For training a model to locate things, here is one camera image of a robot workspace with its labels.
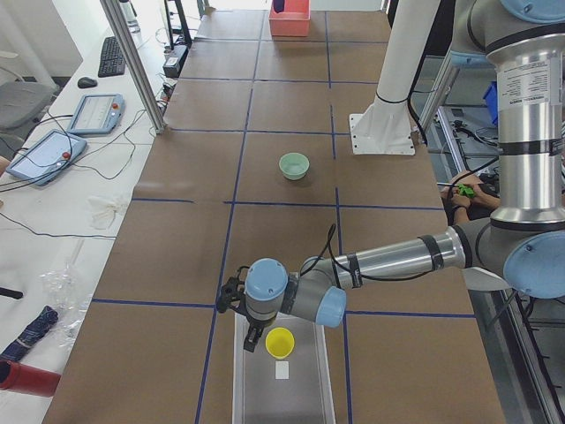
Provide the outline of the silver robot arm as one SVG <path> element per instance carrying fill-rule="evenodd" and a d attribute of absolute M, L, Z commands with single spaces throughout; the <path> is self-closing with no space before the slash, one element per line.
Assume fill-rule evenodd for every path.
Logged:
<path fill-rule="evenodd" d="M 483 56 L 496 70 L 500 206 L 488 218 L 435 236 L 337 257 L 324 248 L 296 273 L 273 259 L 256 261 L 238 286 L 237 310 L 249 324 L 247 351 L 280 313 L 336 327 L 347 290 L 448 267 L 486 269 L 534 298 L 563 295 L 564 4 L 459 1 L 452 40 L 454 52 Z"/>

